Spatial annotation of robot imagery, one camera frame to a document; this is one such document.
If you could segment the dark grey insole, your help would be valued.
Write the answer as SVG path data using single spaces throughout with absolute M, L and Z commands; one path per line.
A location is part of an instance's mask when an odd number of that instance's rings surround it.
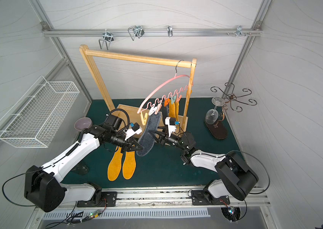
M 156 131 L 158 129 L 161 116 L 161 112 L 158 112 L 157 114 L 153 114 L 149 117 L 146 128 L 138 141 L 138 143 L 143 147 L 142 150 L 136 152 L 138 156 L 145 156 L 152 150 L 155 139 L 154 134 L 150 133 L 150 131 Z

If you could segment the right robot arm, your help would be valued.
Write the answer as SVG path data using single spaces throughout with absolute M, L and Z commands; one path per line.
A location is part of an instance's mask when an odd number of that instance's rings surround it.
M 151 136 L 161 145 L 169 144 L 181 150 L 184 164 L 203 168 L 218 174 L 203 190 L 192 190 L 193 205 L 230 204 L 230 196 L 244 201 L 258 183 L 258 175 L 235 151 L 226 154 L 204 152 L 196 148 L 194 136 L 190 132 L 181 136 L 165 131 L 150 131 Z

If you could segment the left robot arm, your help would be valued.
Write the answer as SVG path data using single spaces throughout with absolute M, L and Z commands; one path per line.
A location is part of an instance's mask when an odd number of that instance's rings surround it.
M 111 143 L 121 151 L 142 150 L 134 138 L 142 132 L 138 123 L 128 121 L 120 128 L 122 119 L 112 113 L 104 123 L 82 129 L 73 145 L 53 160 L 41 167 L 30 167 L 25 175 L 24 197 L 44 212 L 51 212 L 59 205 L 79 202 L 86 206 L 103 205 L 101 187 L 92 183 L 62 184 L 65 176 L 95 149 L 105 142 Z

